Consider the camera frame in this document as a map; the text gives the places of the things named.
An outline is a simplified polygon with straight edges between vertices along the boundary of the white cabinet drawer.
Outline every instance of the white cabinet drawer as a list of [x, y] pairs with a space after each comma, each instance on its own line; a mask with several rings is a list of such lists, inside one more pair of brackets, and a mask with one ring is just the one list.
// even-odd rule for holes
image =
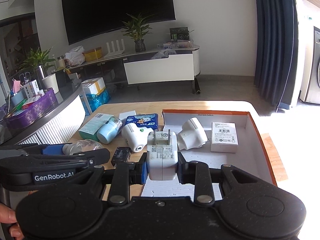
[[124, 69], [129, 84], [194, 79], [192, 54], [128, 62]]

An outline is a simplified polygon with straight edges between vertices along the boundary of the tv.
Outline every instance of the tv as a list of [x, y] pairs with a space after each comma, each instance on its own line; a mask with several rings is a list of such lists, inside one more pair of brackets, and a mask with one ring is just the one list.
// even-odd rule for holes
[[123, 28], [131, 14], [147, 21], [175, 20], [173, 0], [61, 0], [69, 44]]

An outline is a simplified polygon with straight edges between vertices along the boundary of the wooden table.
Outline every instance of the wooden table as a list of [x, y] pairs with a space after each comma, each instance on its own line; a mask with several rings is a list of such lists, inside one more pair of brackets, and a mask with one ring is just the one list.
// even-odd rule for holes
[[[87, 123], [93, 116], [97, 113], [102, 114], [113, 114], [119, 116], [120, 113], [135, 110], [137, 114], [154, 114], [159, 115], [159, 129], [161, 130], [164, 126], [164, 120], [162, 118], [163, 109], [191, 109], [191, 110], [223, 110], [223, 111], [246, 111], [250, 112], [254, 122], [257, 125], [259, 133], [262, 137], [263, 143], [267, 150], [273, 173], [275, 175], [276, 181], [283, 181], [288, 179], [282, 161], [278, 155], [276, 147], [274, 146], [268, 133], [264, 131], [264, 128], [259, 125], [259, 115], [253, 108], [253, 106], [244, 101], [173, 101], [173, 102], [142, 102], [142, 103], [121, 103], [121, 104], [106, 104], [100, 106], [96, 111], [93, 112], [91, 116], [83, 123]], [[76, 142], [82, 140], [79, 133], [76, 132], [69, 142]], [[119, 134], [111, 143], [104, 145], [111, 153], [111, 158], [119, 146], [127, 146], [122, 136]], [[130, 161], [137, 162], [142, 153], [146, 152], [146, 147], [139, 153], [133, 153], [131, 155]], [[105, 169], [113, 169], [111, 162], [104, 164]], [[143, 190], [142, 185], [132, 185], [130, 186], [130, 195], [139, 196]], [[107, 199], [109, 192], [109, 187], [107, 187], [106, 193], [104, 195], [104, 200]]]

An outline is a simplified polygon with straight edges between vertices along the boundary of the finger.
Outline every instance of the finger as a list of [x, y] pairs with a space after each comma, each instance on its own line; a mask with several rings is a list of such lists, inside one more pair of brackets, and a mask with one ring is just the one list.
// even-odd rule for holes
[[0, 203], [0, 223], [10, 224], [17, 222], [16, 213], [6, 205]]
[[20, 227], [18, 225], [13, 225], [9, 228], [10, 235], [12, 237], [23, 237]]

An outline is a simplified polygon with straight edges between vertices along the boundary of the white power adapter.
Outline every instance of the white power adapter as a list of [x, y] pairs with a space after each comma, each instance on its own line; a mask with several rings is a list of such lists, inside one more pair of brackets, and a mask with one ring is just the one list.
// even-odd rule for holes
[[208, 141], [208, 137], [196, 117], [186, 121], [182, 125], [182, 131], [178, 133], [179, 150], [200, 148]]
[[148, 135], [147, 169], [151, 180], [173, 180], [177, 173], [177, 136], [170, 130]]
[[122, 128], [121, 134], [127, 145], [135, 153], [140, 152], [148, 142], [148, 134], [152, 128], [137, 127], [135, 123], [129, 123]]

